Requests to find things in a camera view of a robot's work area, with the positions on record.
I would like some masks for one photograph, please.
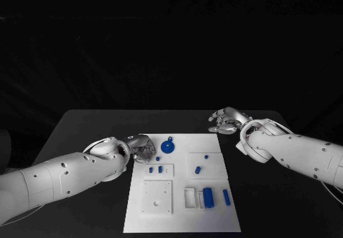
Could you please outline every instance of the dark gray table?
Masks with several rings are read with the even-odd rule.
[[[71,110],[65,113],[33,165],[74,152],[100,139],[137,133],[208,133],[211,111]],[[244,111],[255,119],[285,125],[273,111]],[[0,237],[342,237],[343,212],[319,181],[245,156],[235,145],[239,133],[218,135],[242,233],[124,234],[133,173],[49,203],[19,222],[0,228]]]

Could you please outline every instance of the robotic hand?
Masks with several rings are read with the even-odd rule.
[[[274,157],[288,169],[343,188],[340,145],[294,134],[273,120],[252,119],[231,107],[216,111],[209,121],[213,119],[216,126],[209,128],[211,132],[234,134],[238,129],[241,130],[236,148],[254,160],[265,163]]]
[[[154,143],[138,134],[105,138],[75,152],[0,175],[0,225],[30,209],[65,199],[114,180],[126,171],[130,156],[138,163],[156,154]]]

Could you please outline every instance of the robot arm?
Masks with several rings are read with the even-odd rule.
[[[75,152],[0,175],[0,225],[30,209],[65,199],[126,171],[130,156],[146,163],[156,154],[147,135],[102,139]]]
[[[209,121],[215,118],[216,127],[211,127],[209,131],[232,134],[239,129],[241,141],[236,148],[252,159],[265,163],[274,157],[288,169],[343,188],[343,147],[340,145],[294,134],[273,120],[254,120],[229,107],[219,110]]]

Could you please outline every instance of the small blue piece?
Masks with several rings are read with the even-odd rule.
[[[212,208],[212,207],[215,207],[213,196],[212,196],[212,189],[211,189],[209,187],[206,187],[206,188],[202,190],[202,194],[203,194],[205,208]]]
[[[173,138],[169,137],[169,140],[166,140],[162,144],[162,150],[166,154],[172,153],[175,149],[175,145],[172,141],[173,141]]]
[[[231,205],[231,200],[229,200],[229,195],[228,195],[226,189],[224,190],[224,197],[225,197],[226,206],[229,206]]]
[[[195,169],[195,173],[199,174],[200,173],[200,167],[198,166],[196,169]]]

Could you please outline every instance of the black background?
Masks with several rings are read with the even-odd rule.
[[[30,166],[71,109],[275,110],[342,142],[337,1],[51,5],[0,15],[0,125]],[[185,125],[192,122],[185,118]]]

